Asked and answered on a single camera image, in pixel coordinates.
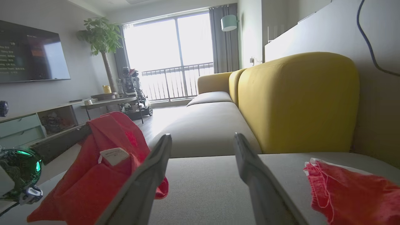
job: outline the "plant leaves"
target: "plant leaves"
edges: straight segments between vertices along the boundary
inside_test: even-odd
[[[84,22],[86,30],[78,31],[76,36],[79,40],[90,43],[93,55],[98,55],[99,52],[116,52],[117,48],[122,47],[119,40],[124,38],[120,35],[119,24],[110,24],[105,17],[88,18]]]

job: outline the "white label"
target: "white label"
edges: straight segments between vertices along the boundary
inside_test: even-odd
[[[129,154],[122,148],[104,150],[100,152],[100,155],[102,155],[103,158],[112,166],[117,165],[122,160],[129,157]]]

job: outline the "potted plant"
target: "potted plant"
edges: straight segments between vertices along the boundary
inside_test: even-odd
[[[90,49],[93,55],[101,53],[106,67],[108,81],[112,92],[116,92],[114,80],[111,74],[110,63],[108,61],[107,53],[116,52],[117,48],[122,45],[119,42],[120,35],[119,24],[109,23],[108,19],[102,18],[89,18],[84,20],[86,30],[80,30],[76,33],[79,40],[84,40],[90,44]]]

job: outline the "balcony railing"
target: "balcony railing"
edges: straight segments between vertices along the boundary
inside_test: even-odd
[[[142,72],[141,84],[149,100],[174,100],[198,95],[197,78],[214,74],[212,62]]]

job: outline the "yellow cup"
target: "yellow cup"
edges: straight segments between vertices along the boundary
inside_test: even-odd
[[[104,94],[111,94],[111,88],[108,85],[103,85]]]

